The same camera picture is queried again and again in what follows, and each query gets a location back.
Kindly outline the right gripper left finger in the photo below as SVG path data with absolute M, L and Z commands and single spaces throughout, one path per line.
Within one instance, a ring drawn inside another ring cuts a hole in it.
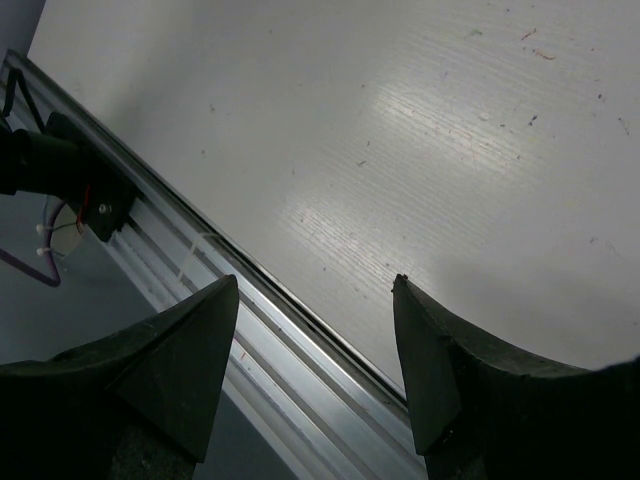
M 46 361 L 1 368 L 5 479 L 189 479 L 205 460 L 239 310 L 224 276 Z

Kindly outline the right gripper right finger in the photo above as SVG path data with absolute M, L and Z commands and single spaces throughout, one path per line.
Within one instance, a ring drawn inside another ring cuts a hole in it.
M 635 479 L 639 363 L 600 370 L 516 347 L 406 276 L 393 313 L 416 452 L 431 479 Z

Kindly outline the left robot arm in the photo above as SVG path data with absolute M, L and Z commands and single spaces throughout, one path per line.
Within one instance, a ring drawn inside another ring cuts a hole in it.
M 1 193 L 18 191 L 80 201 L 88 185 L 82 150 L 66 140 L 1 128 Z

